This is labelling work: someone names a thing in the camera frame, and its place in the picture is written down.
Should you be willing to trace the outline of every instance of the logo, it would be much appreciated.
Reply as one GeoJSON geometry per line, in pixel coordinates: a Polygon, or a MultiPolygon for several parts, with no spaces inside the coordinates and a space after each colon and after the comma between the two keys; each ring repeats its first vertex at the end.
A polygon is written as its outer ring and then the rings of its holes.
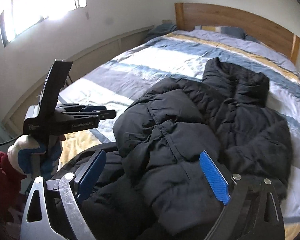
{"type": "Polygon", "coordinates": [[[32,124],[29,125],[29,130],[30,131],[31,130],[36,130],[37,128],[39,128],[39,125],[32,125],[32,124]]]}
{"type": "Polygon", "coordinates": [[[93,125],[93,121],[86,122],[86,123],[73,124],[73,125],[71,125],[71,128],[82,127],[82,126],[87,126],[87,125],[93,125]]]}

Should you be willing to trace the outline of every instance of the electrical outlet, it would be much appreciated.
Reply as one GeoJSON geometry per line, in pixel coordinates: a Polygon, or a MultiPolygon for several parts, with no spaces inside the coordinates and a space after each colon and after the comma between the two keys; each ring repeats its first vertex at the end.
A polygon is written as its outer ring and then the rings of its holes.
{"type": "Polygon", "coordinates": [[[162,20],[162,24],[172,24],[172,20],[162,20]]]}

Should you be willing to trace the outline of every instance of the maroon jacket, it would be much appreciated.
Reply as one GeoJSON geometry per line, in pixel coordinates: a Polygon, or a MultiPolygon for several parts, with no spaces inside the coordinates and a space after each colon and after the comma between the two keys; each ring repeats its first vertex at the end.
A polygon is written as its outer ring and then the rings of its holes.
{"type": "Polygon", "coordinates": [[[8,208],[14,205],[25,175],[17,172],[10,164],[8,155],[0,152],[0,217],[6,217],[8,208]]]}

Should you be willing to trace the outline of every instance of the person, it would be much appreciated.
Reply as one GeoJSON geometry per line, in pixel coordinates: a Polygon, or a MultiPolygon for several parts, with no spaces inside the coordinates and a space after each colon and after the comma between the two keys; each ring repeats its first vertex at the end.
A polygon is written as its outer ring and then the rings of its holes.
{"type": "MultiPolygon", "coordinates": [[[[57,172],[62,153],[61,141],[65,140],[64,135],[60,136],[49,150],[49,158],[41,164],[41,176],[45,179],[50,179],[57,172]]],[[[8,209],[14,205],[21,189],[21,180],[32,173],[31,155],[45,152],[46,145],[30,135],[18,138],[7,153],[0,152],[0,240],[12,239],[5,229],[5,222],[9,215],[8,209]]]]}

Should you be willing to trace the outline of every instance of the gloved hand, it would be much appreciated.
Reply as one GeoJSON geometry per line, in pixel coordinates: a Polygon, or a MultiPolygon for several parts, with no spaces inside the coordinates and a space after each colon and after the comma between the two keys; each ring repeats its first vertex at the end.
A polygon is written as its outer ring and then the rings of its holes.
{"type": "MultiPolygon", "coordinates": [[[[66,140],[64,135],[60,136],[59,139],[62,141],[66,140]]],[[[32,174],[32,153],[44,154],[46,149],[46,145],[38,142],[30,135],[22,135],[15,141],[14,145],[9,147],[8,159],[11,166],[21,174],[32,174]]],[[[61,141],[58,140],[57,143],[49,149],[50,158],[41,164],[40,171],[42,177],[51,179],[51,177],[56,174],[61,153],[62,144],[61,141]]]]}

